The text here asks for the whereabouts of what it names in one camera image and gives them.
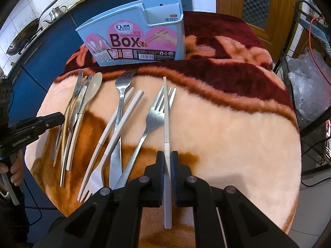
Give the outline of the left hand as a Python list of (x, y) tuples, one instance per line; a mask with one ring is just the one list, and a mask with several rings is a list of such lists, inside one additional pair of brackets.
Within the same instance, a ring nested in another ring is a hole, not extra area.
[(22, 157), (22, 150), (18, 151), (17, 159), (12, 164), (10, 168), (11, 176), (11, 183), (15, 186), (20, 186), (24, 180), (24, 165), (23, 165), (23, 157)]

